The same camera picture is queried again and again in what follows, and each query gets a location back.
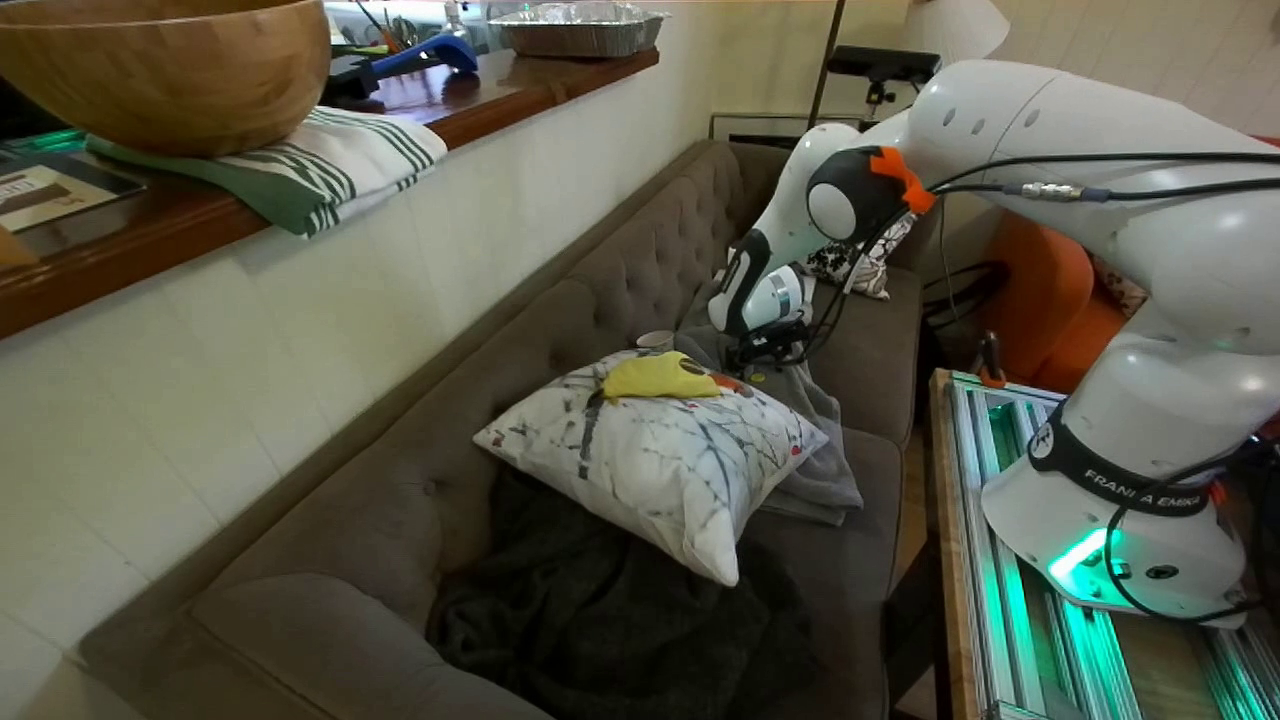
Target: couch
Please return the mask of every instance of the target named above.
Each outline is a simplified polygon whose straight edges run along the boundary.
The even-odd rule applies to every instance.
[[[425,623],[493,540],[499,462],[474,433],[549,374],[672,327],[767,203],[777,146],[702,138],[354,421],[230,530],[92,628],[83,663],[143,716],[544,716],[452,669]],[[845,402],[866,509],[845,522],[755,510],[803,598],[819,673],[759,716],[888,716],[886,603],[917,414],[920,280],[852,300],[812,357]]]

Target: green striped towel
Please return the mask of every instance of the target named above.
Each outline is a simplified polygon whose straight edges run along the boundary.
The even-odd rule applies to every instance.
[[[284,143],[240,154],[152,154],[99,135],[87,146],[104,159],[218,182],[297,234],[393,201],[448,154],[448,143],[425,124],[325,103]]]

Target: dark blanket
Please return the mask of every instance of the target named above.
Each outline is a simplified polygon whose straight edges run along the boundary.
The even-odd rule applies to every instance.
[[[752,716],[817,673],[766,549],[740,545],[740,587],[722,587],[517,472],[493,526],[496,549],[448,575],[433,644],[562,720]]]

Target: white pillow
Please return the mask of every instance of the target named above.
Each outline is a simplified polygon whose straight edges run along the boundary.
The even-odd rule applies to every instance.
[[[827,434],[750,382],[713,399],[601,399],[601,379],[632,357],[556,374],[476,442],[734,587],[750,516]]]

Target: windowsill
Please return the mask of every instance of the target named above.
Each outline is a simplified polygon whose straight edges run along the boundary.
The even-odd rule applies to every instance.
[[[382,98],[390,114],[430,124],[458,151],[538,112],[636,75],[657,59],[651,47],[601,62],[493,52],[480,54],[480,79],[430,67],[420,75],[383,79]],[[140,195],[21,231],[21,245],[35,265],[0,271],[0,334],[230,246],[262,228],[264,219],[221,189],[152,177],[152,189]]]

